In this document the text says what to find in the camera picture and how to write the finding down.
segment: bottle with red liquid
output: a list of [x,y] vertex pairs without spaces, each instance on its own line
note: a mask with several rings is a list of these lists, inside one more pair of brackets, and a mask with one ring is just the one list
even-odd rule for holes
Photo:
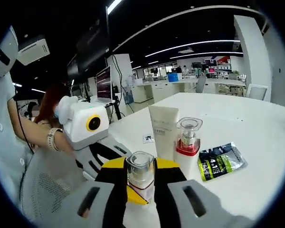
[[187,179],[191,179],[192,167],[198,164],[202,125],[201,119],[190,117],[182,118],[177,122],[179,133],[173,160],[180,165],[180,169]]

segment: red hair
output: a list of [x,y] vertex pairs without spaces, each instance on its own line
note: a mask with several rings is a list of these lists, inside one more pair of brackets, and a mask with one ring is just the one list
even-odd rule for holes
[[69,90],[64,84],[51,85],[44,94],[39,115],[35,118],[34,122],[38,123],[42,120],[47,120],[51,127],[54,127],[56,120],[54,117],[54,107],[59,103],[60,99],[66,95],[69,95]]

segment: white cosmetic tube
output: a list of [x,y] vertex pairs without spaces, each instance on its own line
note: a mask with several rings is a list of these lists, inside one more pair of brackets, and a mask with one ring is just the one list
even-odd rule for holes
[[157,156],[173,160],[175,139],[177,136],[176,123],[179,120],[178,108],[149,106],[149,112],[154,133]]

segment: woman's arm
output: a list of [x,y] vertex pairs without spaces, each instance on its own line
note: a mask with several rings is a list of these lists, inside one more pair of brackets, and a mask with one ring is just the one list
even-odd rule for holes
[[[16,106],[16,102],[14,101],[14,99],[10,99],[8,101],[8,110],[9,110],[9,116],[10,116],[10,120],[13,125],[15,134],[22,140],[25,140],[21,126],[20,126],[17,106]],[[20,116],[20,120],[21,120],[21,125],[23,127],[23,131],[29,143],[49,148],[49,145],[47,142],[48,129],[43,128],[37,125],[36,123],[26,118],[23,118],[22,116]],[[68,143],[63,133],[56,132],[54,136],[54,141],[55,141],[56,147],[59,150],[65,151],[73,155],[74,149]]]

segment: white pillar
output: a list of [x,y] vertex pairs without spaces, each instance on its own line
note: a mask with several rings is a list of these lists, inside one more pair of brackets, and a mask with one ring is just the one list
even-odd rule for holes
[[118,55],[115,55],[116,57],[116,60],[113,56],[110,56],[107,61],[108,61],[108,65],[111,65],[111,74],[112,74],[112,82],[115,86],[118,87],[118,90],[121,91],[121,88],[120,88],[120,76],[118,74],[118,71],[116,69],[117,67],[117,64],[119,66],[119,69],[123,75],[123,82],[122,82],[122,85],[124,86],[124,82],[125,80],[133,75],[132,73],[132,67],[131,67],[131,62],[130,62],[130,56],[129,54],[118,54]]
[[234,26],[244,53],[244,69],[247,85],[268,86],[264,100],[270,101],[271,70],[267,48],[254,18],[234,15]]

